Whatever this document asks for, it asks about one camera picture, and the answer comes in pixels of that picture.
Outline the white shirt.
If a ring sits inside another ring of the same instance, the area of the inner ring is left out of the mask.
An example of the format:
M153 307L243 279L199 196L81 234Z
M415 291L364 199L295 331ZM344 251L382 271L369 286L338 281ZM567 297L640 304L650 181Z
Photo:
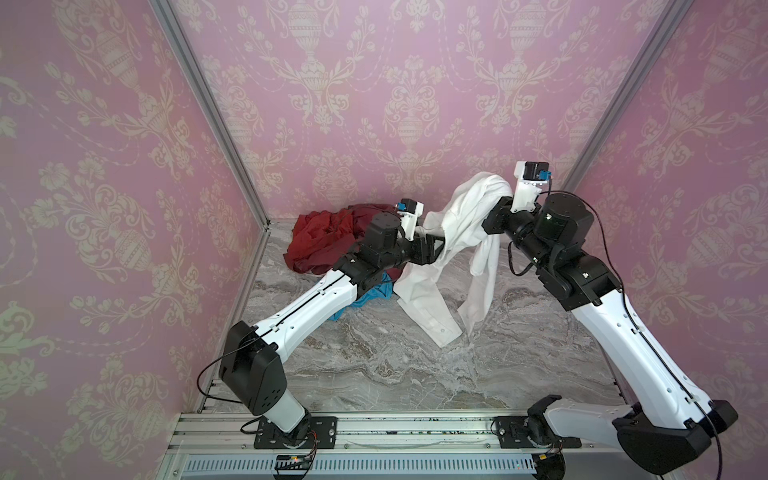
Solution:
M442 236L445 247L428 265L408 264L394 284L398 304L440 348L470 333L488 315L495 295L500 239L485 232L483 221L503 197L512 194L501 176L480 172L459 185L446 206L428 213L420 233ZM464 302L454 316L438 287L438 281L459 259L470 253L458 283Z

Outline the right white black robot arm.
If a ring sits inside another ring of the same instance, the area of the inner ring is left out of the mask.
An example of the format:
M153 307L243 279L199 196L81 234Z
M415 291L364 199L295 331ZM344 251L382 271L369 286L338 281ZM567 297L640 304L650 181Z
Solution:
M658 476L698 459L738 419L726 400L713 400L666 352L626 295L609 259L583 249L599 220L580 197L555 191L530 210L498 200L482 223L489 235L505 234L536 277L600 344L635 394L622 408L549 395L528 410L531 439L555 446L579 438L622 450Z

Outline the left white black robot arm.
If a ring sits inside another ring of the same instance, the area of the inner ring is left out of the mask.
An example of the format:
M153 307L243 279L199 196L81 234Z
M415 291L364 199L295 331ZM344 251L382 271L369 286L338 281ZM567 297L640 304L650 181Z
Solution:
M289 391L283 363L326 320L382 285L386 271L438 259L444 238L418 226L422 214L423 205L411 199L377 214L363 238L310 290L264 320L230 328L219 378L252 415L292 442L308 436L311 414Z

